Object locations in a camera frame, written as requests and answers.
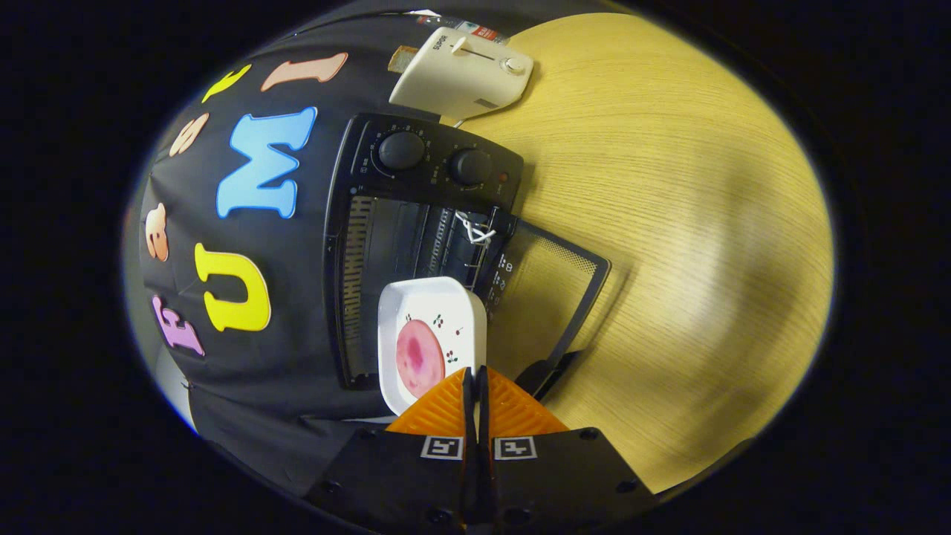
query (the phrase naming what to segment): white plate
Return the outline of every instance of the white plate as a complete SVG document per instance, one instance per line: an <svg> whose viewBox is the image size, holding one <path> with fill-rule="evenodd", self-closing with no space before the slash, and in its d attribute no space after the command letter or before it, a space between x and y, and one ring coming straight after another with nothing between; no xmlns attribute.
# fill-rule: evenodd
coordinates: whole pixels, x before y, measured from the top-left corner
<svg viewBox="0 0 951 535"><path fill-rule="evenodd" d="M426 324L442 349L445 377L485 364L485 306L456 279L431 277L387 285L379 295L377 359L379 389L386 405L402 414L417 397L399 378L397 337L410 320Z"/></svg>

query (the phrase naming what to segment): wooden table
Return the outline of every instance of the wooden table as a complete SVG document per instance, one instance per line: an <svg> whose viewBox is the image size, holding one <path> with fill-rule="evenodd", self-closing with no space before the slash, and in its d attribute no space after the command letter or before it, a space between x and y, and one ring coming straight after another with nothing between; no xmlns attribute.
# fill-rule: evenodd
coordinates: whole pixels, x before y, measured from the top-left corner
<svg viewBox="0 0 951 535"><path fill-rule="evenodd" d="M804 378L833 286L821 188L753 89L647 20L576 15L509 46L536 62L522 99L461 128L525 157L516 213L613 263L588 350L545 403L659 492Z"/></svg>

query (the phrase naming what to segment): black knob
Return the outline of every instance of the black knob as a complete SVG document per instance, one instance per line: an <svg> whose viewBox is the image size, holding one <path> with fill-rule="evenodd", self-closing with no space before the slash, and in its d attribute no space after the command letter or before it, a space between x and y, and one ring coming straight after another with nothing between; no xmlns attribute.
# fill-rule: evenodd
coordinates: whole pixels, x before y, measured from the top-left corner
<svg viewBox="0 0 951 535"><path fill-rule="evenodd" d="M412 132L397 132L379 144L379 160L387 168L404 170L422 160L426 146Z"/></svg>
<svg viewBox="0 0 951 535"><path fill-rule="evenodd" d="M489 180L492 158L479 149L463 149L449 162L449 174L465 186L475 186Z"/></svg>

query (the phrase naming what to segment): pink food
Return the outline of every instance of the pink food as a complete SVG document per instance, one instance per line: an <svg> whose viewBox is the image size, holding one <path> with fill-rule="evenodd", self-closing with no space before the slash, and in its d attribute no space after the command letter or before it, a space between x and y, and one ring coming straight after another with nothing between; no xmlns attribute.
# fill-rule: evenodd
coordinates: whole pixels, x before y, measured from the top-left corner
<svg viewBox="0 0 951 535"><path fill-rule="evenodd" d="M439 340L420 320L410 321L399 331L397 372L406 389L417 398L446 378Z"/></svg>

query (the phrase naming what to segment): blue letter m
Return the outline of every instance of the blue letter m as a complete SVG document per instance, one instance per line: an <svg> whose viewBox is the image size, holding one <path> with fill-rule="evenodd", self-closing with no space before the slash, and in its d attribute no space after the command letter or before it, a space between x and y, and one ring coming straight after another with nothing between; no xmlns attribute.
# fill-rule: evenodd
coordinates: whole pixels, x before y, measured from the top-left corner
<svg viewBox="0 0 951 535"><path fill-rule="evenodd" d="M284 180L275 188L262 185L298 168L296 158L272 145L287 145L300 150L310 137L317 119L314 107L290 115L254 118L247 114L231 132L231 148L251 161L224 177L218 184L218 217L225 218L234 208L275 209L282 218L294 215L297 183Z"/></svg>

